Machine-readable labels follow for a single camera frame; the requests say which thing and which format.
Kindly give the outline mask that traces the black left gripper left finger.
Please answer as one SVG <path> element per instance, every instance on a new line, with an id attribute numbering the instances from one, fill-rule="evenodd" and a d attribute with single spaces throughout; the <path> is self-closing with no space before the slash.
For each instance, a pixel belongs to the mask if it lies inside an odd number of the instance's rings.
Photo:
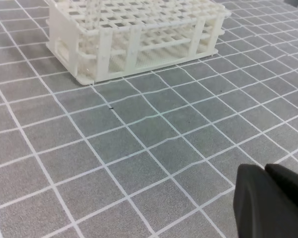
<path id="1" fill-rule="evenodd" d="M 233 210 L 240 238 L 298 238 L 298 208 L 265 168 L 238 167 Z"/>

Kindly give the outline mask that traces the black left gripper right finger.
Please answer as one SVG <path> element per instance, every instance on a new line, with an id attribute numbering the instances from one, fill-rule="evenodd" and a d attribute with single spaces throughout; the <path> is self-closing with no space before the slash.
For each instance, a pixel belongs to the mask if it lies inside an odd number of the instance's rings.
<path id="1" fill-rule="evenodd" d="M 279 164 L 267 164 L 265 171 L 298 208 L 298 174 Z"/>

